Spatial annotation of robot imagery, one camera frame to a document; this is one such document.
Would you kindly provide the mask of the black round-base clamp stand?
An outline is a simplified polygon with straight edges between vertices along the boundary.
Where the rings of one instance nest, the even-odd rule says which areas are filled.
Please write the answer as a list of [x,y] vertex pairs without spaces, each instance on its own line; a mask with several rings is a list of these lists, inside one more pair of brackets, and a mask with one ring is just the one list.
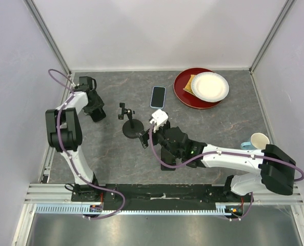
[[124,102],[119,103],[121,108],[121,113],[118,115],[119,120],[124,120],[125,115],[128,117],[128,120],[123,124],[122,132],[125,137],[130,139],[135,139],[139,137],[139,133],[144,130],[143,123],[133,118],[135,111],[127,109]]

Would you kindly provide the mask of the black smartphone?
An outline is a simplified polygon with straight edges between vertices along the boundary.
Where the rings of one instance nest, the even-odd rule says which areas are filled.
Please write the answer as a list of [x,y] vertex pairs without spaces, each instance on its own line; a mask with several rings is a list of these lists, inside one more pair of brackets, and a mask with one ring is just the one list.
[[106,113],[104,112],[103,109],[95,109],[90,113],[90,117],[93,120],[93,122],[99,122],[106,117]]

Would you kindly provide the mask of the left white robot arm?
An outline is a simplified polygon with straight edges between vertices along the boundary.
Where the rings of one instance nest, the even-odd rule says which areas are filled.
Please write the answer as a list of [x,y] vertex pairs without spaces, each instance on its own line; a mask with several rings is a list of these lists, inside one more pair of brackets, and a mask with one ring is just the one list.
[[81,148],[83,133],[78,119],[81,111],[93,122],[106,117],[105,104],[96,89],[96,79],[81,76],[78,85],[70,90],[68,99],[56,109],[45,112],[48,143],[66,160],[74,176],[74,184],[65,185],[72,192],[73,202],[99,201],[102,193]]

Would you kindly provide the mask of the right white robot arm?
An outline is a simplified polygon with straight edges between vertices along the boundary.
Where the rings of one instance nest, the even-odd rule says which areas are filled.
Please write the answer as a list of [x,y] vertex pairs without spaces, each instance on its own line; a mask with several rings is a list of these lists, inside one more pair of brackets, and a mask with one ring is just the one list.
[[169,122],[157,130],[152,126],[141,131],[138,138],[143,148],[161,146],[157,159],[163,170],[201,167],[244,171],[244,175],[227,177],[222,189],[227,201],[264,190],[284,196],[293,194],[296,164],[275,145],[267,144],[263,150],[221,148],[191,140]]

